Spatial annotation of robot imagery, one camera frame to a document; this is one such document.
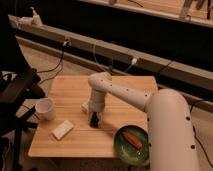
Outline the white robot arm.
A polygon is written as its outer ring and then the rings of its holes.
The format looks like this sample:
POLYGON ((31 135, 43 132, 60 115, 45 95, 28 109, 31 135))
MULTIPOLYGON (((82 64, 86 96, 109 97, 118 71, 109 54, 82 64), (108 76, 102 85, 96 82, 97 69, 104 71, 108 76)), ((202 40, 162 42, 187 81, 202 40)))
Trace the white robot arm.
POLYGON ((114 83, 107 72, 90 75, 88 84, 90 116, 104 111, 107 93, 147 114, 150 171, 200 170, 189 106, 179 92, 125 87, 114 83))

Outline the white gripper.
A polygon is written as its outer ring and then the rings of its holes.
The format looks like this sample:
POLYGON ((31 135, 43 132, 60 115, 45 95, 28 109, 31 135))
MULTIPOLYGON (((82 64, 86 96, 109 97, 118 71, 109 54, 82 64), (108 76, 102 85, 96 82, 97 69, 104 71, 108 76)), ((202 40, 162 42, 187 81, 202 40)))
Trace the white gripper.
POLYGON ((88 124, 89 126, 93 126, 93 112, 96 113, 102 113, 105 109, 105 102, 104 101, 94 101, 89 100, 88 102, 88 109, 89 109, 89 115, 88 115, 88 124))

